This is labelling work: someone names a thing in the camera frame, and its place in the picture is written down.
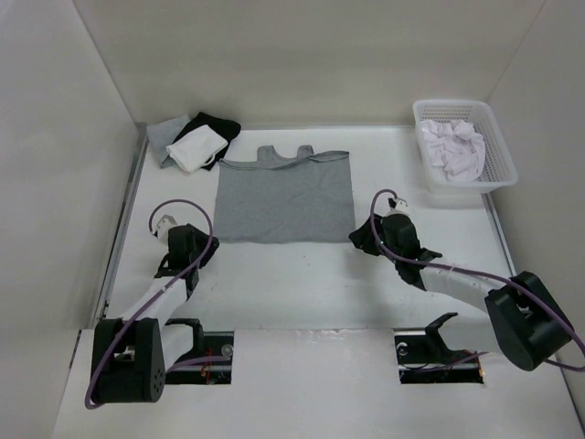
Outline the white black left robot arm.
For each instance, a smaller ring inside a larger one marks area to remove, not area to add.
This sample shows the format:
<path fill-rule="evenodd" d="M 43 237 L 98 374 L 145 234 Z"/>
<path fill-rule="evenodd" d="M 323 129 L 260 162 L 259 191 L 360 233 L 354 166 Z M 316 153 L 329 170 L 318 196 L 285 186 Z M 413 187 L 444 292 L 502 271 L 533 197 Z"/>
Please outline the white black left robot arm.
<path fill-rule="evenodd" d="M 94 329 L 86 407 L 157 402 L 175 364 L 214 362 L 196 318 L 175 318 L 199 282 L 219 241 L 191 224 L 166 233 L 167 253 L 148 290 L 127 311 Z"/>

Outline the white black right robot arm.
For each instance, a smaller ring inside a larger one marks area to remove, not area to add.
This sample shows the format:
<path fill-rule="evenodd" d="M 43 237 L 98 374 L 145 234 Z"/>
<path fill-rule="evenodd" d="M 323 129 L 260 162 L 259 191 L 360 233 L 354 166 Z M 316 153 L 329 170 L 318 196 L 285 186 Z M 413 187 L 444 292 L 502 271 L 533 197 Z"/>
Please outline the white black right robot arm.
<path fill-rule="evenodd" d="M 543 282 L 531 272 L 510 278 L 448 264 L 420 245 L 410 217 L 373 214 L 348 235 L 358 250 L 383 255 L 399 278 L 421 291 L 448 295 L 486 313 L 497 351 L 532 371 L 573 341 L 584 346 Z"/>

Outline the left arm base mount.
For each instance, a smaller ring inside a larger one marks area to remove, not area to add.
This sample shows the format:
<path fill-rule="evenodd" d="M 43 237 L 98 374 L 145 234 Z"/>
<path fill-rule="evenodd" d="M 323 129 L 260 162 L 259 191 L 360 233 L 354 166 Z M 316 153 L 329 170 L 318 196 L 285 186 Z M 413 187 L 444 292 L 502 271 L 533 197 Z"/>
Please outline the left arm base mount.
<path fill-rule="evenodd" d="M 198 319 L 176 318 L 164 326 L 163 348 L 170 350 L 166 385 L 229 385 L 235 348 L 233 332 L 206 331 Z"/>

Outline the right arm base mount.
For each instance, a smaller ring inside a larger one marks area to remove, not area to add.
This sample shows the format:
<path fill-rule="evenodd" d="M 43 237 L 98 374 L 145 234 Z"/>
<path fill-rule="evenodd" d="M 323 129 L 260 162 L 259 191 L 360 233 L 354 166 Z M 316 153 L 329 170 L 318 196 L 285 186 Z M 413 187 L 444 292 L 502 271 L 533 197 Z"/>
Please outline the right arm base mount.
<path fill-rule="evenodd" d="M 447 347 L 441 327 L 457 313 L 446 313 L 424 328 L 399 330 L 394 335 L 399 382 L 407 384 L 483 384 L 475 352 Z"/>

